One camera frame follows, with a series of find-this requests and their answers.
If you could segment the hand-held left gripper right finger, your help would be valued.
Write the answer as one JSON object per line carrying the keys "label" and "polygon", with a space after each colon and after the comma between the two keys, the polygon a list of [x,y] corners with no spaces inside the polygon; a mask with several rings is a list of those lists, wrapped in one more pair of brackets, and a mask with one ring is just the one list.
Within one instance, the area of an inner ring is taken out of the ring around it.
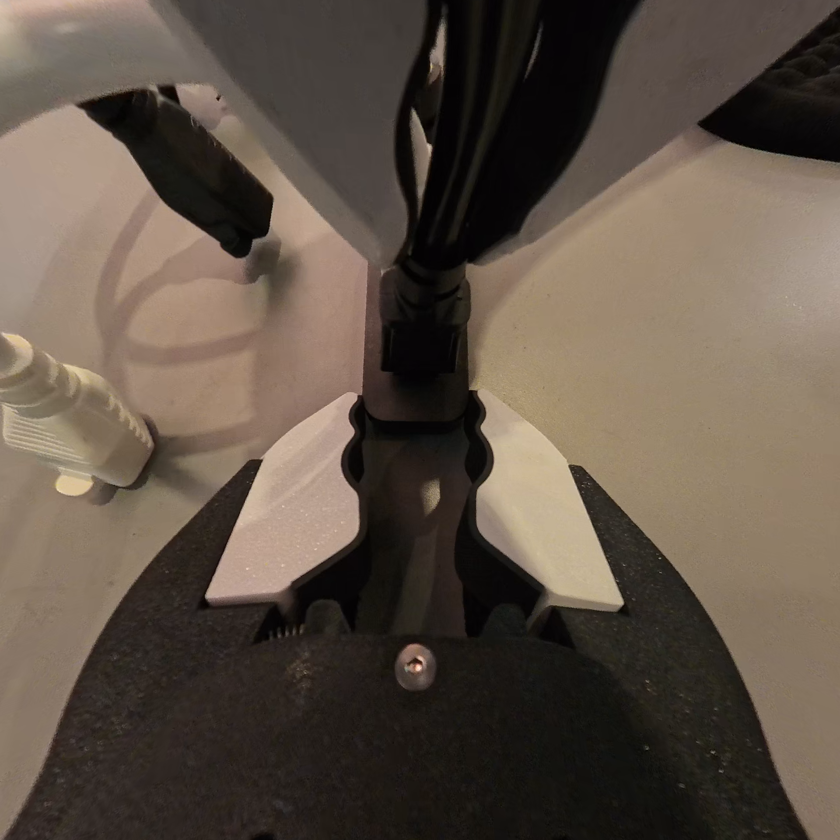
{"label": "hand-held left gripper right finger", "polygon": [[488,611],[618,613],[624,599],[566,457],[486,389],[469,394],[465,432],[465,592]]}

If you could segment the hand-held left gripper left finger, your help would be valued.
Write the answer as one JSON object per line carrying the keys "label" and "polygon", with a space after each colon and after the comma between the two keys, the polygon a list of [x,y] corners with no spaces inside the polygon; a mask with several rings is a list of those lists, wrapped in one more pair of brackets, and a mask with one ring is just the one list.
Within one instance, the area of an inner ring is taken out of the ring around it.
{"label": "hand-held left gripper left finger", "polygon": [[365,582],[361,396],[347,392],[283,434],[258,467],[205,599],[304,608]]}

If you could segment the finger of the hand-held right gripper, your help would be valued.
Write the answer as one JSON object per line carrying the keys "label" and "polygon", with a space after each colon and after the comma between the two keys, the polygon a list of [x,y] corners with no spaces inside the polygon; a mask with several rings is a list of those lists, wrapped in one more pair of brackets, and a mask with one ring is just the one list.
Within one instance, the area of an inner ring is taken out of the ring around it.
{"label": "finger of the hand-held right gripper", "polygon": [[508,256],[715,111],[838,2],[547,2],[474,262]]}
{"label": "finger of the hand-held right gripper", "polygon": [[179,1],[167,25],[321,217],[392,265],[430,158],[403,106],[427,2]]}

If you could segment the black power strip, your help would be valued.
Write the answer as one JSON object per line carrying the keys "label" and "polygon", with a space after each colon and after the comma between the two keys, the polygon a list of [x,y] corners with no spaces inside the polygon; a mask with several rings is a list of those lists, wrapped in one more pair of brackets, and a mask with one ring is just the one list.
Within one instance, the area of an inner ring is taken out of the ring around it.
{"label": "black power strip", "polygon": [[383,371],[380,286],[382,272],[366,270],[361,395],[374,424],[394,432],[436,433],[457,425],[469,393],[468,339],[458,348],[454,373],[411,377]]}

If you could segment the black round pad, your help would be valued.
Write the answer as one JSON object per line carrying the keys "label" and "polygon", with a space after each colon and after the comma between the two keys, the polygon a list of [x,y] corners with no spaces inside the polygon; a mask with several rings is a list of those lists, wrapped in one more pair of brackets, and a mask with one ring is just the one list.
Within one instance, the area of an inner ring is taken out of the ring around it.
{"label": "black round pad", "polygon": [[746,148],[839,162],[839,11],[699,127]]}

